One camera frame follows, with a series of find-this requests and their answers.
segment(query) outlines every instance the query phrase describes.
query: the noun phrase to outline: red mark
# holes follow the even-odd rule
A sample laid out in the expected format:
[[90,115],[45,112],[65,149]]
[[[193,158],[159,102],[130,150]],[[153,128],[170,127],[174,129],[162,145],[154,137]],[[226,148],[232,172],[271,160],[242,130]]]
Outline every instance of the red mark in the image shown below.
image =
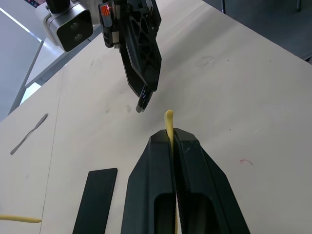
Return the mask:
[[252,162],[250,162],[249,160],[247,160],[247,159],[241,159],[240,160],[240,164],[243,164],[243,162],[249,162],[250,163],[250,165],[254,165]]
[[101,12],[102,15],[109,16],[110,14],[109,5],[101,6]]

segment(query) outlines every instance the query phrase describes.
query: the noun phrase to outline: black rectangular plate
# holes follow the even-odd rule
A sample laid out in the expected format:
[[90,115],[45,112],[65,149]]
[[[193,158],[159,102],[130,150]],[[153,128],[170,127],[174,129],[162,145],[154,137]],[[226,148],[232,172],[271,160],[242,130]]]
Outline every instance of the black rectangular plate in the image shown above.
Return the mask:
[[117,168],[91,171],[84,187],[73,234],[104,234]]

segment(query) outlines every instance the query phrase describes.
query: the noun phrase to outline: wooden table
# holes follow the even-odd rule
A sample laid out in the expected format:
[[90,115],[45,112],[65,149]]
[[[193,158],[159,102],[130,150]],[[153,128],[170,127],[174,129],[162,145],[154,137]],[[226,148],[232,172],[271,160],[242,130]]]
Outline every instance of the wooden table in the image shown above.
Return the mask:
[[[42,217],[61,78],[49,80],[0,124],[0,215]],[[42,125],[10,155],[46,113]],[[38,234],[40,226],[0,220],[0,233]]]
[[120,233],[128,176],[168,109],[225,172],[251,233],[310,233],[312,67],[200,0],[157,4],[162,69],[144,113],[102,35],[52,78],[62,85],[40,233],[72,233],[88,172],[112,167],[105,233]]

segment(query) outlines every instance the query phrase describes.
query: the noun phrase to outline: yellow string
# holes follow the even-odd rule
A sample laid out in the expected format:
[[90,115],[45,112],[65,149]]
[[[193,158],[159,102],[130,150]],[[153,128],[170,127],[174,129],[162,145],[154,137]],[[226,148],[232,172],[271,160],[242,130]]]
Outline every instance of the yellow string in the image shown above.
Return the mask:
[[22,216],[14,216],[14,215],[0,215],[0,220],[11,220],[17,222],[25,222],[25,223],[40,223],[41,219],[39,218],[30,218],[30,217],[22,217]]
[[[169,137],[172,156],[174,155],[174,122],[173,122],[174,112],[172,110],[166,111],[164,114],[165,125],[167,130],[167,135]],[[177,211],[175,207],[175,234],[177,234]]]

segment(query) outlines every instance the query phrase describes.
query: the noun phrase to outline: camera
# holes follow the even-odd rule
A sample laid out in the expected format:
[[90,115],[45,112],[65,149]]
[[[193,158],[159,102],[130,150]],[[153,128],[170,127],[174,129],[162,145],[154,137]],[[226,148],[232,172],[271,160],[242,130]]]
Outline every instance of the camera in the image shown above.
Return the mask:
[[91,13],[78,1],[47,0],[36,9],[48,38],[69,52],[93,34]]

